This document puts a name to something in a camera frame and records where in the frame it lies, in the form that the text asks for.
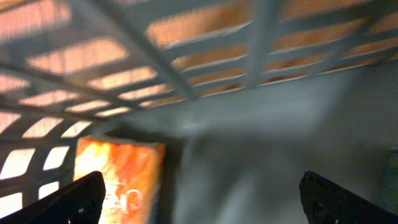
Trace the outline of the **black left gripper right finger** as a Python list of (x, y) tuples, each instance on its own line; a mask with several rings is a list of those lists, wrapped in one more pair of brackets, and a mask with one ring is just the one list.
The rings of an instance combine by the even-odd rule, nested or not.
[(397, 224), (397, 215), (313, 171), (304, 173), (299, 190), (309, 224)]

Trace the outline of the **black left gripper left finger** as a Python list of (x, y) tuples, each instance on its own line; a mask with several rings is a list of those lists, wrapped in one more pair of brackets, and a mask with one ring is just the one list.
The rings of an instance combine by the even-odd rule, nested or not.
[(99, 223), (106, 195), (103, 175), (93, 171), (1, 218), (1, 224)]

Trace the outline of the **orange snack pack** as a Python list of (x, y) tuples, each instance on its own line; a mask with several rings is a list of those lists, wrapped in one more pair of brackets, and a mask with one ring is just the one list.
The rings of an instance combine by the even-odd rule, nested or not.
[(145, 224), (155, 220), (165, 144), (78, 140), (74, 180), (93, 171), (106, 189), (100, 223)]

